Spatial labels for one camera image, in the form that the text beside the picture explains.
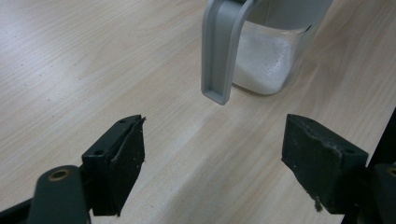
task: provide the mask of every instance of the table surface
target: table surface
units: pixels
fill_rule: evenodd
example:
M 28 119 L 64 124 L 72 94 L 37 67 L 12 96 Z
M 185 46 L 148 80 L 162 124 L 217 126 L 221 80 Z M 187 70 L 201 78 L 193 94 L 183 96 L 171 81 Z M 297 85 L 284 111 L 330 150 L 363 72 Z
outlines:
M 120 217 L 93 223 L 340 223 L 281 159 L 286 115 L 372 153 L 396 106 L 396 2 L 334 0 L 298 76 L 201 94 L 206 1 L 0 3 L 0 210 L 141 114 L 146 162 Z

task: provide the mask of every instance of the gray handle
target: gray handle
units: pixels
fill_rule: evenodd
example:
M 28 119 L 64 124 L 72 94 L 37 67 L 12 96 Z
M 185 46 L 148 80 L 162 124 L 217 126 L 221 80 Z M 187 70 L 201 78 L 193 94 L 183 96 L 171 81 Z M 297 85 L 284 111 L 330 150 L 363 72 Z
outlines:
M 248 13 L 261 0 L 210 0 L 202 38 L 202 93 L 225 105 L 230 99 L 239 36 Z

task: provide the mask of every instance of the transparent container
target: transparent container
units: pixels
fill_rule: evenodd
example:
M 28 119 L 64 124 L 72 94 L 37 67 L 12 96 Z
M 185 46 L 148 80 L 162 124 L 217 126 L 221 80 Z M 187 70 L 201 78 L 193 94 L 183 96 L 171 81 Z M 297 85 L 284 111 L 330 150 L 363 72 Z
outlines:
M 298 73 L 332 0 L 209 0 L 203 22 L 202 92 L 224 105 L 232 83 L 281 91 Z

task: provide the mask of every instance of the light wood surface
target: light wood surface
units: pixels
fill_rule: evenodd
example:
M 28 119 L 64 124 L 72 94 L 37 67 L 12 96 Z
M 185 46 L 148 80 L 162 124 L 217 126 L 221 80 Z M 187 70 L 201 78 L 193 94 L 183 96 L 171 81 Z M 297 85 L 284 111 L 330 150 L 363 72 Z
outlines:
M 334 0 L 300 74 L 260 96 L 201 94 L 206 1 L 0 2 L 0 210 L 118 119 L 144 125 L 146 162 L 121 217 L 93 223 L 340 223 L 281 162 L 286 115 L 371 153 L 396 106 L 396 5 Z

